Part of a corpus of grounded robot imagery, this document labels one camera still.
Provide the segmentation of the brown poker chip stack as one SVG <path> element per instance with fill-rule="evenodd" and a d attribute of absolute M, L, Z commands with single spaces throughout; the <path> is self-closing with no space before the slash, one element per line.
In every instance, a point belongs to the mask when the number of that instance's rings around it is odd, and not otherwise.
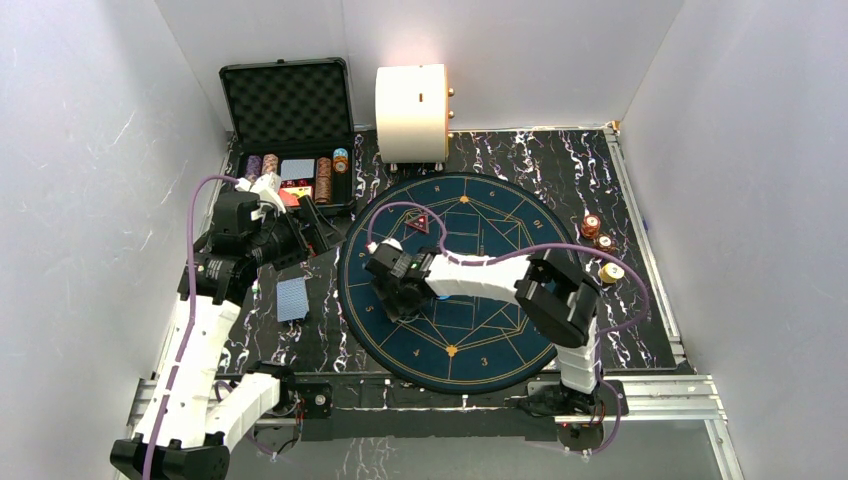
<path fill-rule="evenodd" d="M 615 240 L 607 234 L 597 235 L 594 239 L 594 246 L 596 249 L 605 253 L 611 253 L 616 250 Z"/>

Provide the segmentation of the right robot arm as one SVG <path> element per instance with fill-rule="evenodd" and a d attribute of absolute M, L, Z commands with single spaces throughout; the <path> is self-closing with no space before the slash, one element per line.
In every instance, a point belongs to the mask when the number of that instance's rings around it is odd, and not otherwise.
<path fill-rule="evenodd" d="M 519 401 L 533 416 L 605 411 L 600 385 L 597 309 L 600 289 L 570 259 L 565 245 L 542 244 L 501 257 L 459 255 L 422 248 L 404 252 L 388 239 L 367 246 L 365 269 L 391 320 L 410 317 L 427 301 L 466 296 L 519 307 L 556 349 L 560 380 Z"/>

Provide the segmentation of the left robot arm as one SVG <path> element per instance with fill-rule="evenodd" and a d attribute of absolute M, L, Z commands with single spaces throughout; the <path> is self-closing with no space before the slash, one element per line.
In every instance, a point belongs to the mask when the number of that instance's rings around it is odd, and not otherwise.
<path fill-rule="evenodd" d="M 232 450 L 263 414 L 293 412 L 293 371 L 262 361 L 212 405 L 220 357 L 261 267 L 297 265 L 341 239 L 309 196 L 287 210 L 257 193 L 222 194 L 209 228 L 190 244 L 151 402 L 131 437 L 114 442 L 112 466 L 128 479 L 223 479 Z"/>

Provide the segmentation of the red poker chip stack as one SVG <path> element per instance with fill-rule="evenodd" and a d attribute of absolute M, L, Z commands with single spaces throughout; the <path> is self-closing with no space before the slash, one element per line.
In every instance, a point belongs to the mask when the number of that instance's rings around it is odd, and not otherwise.
<path fill-rule="evenodd" d="M 586 215 L 581 223 L 581 236 L 588 240 L 595 240 L 601 229 L 601 220 L 597 215 Z"/>

